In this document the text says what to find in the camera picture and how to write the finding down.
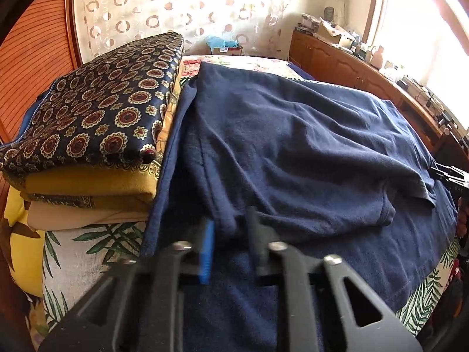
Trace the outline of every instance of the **bed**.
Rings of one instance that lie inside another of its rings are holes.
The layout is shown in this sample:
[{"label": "bed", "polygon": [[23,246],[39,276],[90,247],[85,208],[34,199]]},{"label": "bed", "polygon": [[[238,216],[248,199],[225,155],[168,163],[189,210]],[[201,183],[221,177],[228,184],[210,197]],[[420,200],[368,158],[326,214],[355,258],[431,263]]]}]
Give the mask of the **bed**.
[{"label": "bed", "polygon": [[[182,86],[199,73],[202,62],[222,65],[233,69],[243,69],[273,74],[299,82],[308,81],[307,83],[321,84],[321,82],[314,81],[311,76],[303,72],[301,69],[297,69],[294,65],[291,65],[287,61],[261,57],[209,55],[184,56],[182,58],[182,64],[184,66],[180,80]],[[165,169],[163,166],[161,174],[164,173]],[[407,302],[405,305],[397,311],[397,317],[413,335],[416,336],[425,325],[433,309],[435,308],[438,299],[442,295],[446,287],[446,282],[448,281],[454,259],[458,254],[458,250],[458,240],[454,239],[454,241],[449,244],[449,247],[446,248],[446,251],[444,251],[441,255],[436,256],[436,259],[439,260],[437,266],[432,266],[432,272],[430,272],[426,279],[419,282],[418,288],[414,290],[410,297],[406,298]],[[121,254],[116,252],[114,257],[118,258]],[[79,274],[76,274],[76,279],[80,279]],[[77,298],[81,294],[82,293],[74,293],[73,297]]]}]

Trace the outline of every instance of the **stack of blankets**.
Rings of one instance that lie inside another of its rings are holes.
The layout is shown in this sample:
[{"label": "stack of blankets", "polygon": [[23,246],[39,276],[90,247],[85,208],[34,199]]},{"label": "stack of blankets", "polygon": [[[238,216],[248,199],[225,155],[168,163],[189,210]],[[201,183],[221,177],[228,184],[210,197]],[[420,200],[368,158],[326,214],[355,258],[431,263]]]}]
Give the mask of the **stack of blankets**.
[{"label": "stack of blankets", "polygon": [[[45,232],[37,237],[42,282],[27,287],[42,291],[51,326],[104,268],[139,254],[181,91],[182,51],[182,36],[168,32],[59,77],[17,139],[0,148],[3,177],[29,209],[23,222]],[[76,262],[60,263],[70,256]]]}]

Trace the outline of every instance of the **brown circle pattern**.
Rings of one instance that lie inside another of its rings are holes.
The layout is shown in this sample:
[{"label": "brown circle pattern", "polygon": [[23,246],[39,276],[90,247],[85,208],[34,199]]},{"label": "brown circle pattern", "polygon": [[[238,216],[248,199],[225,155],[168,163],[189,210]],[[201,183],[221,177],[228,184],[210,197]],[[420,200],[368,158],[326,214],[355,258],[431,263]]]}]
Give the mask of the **brown circle pattern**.
[{"label": "brown circle pattern", "polygon": [[[124,168],[150,163],[182,48],[175,32],[148,37],[58,78],[22,138],[0,146],[4,170],[21,176],[77,162]],[[125,157],[110,156],[124,151]]]}]

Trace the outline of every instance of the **cardboard box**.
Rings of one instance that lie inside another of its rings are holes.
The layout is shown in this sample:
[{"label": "cardboard box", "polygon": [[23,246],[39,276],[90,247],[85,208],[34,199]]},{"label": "cardboard box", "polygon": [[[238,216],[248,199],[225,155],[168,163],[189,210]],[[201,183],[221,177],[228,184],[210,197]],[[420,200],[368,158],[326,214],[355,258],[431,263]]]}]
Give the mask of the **cardboard box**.
[{"label": "cardboard box", "polygon": [[346,32],[339,25],[333,28],[324,20],[321,20],[321,24],[319,28],[317,28],[316,34],[329,43],[335,43],[347,49],[350,49],[352,42],[355,41],[351,34]]},{"label": "cardboard box", "polygon": [[225,48],[226,51],[221,51],[221,48],[213,48],[210,49],[210,53],[213,55],[241,55],[242,53],[242,46],[237,48]]}]

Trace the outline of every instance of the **hand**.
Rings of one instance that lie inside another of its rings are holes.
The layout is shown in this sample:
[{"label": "hand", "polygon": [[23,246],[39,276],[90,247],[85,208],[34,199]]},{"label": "hand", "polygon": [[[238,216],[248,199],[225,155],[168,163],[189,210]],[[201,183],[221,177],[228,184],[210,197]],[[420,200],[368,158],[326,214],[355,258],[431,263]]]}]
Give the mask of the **hand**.
[{"label": "hand", "polygon": [[464,237],[468,231],[466,227],[466,221],[468,220],[469,217],[469,201],[465,200],[463,203],[463,200],[461,197],[459,197],[458,200],[458,215],[456,217],[456,234],[458,237]]}]

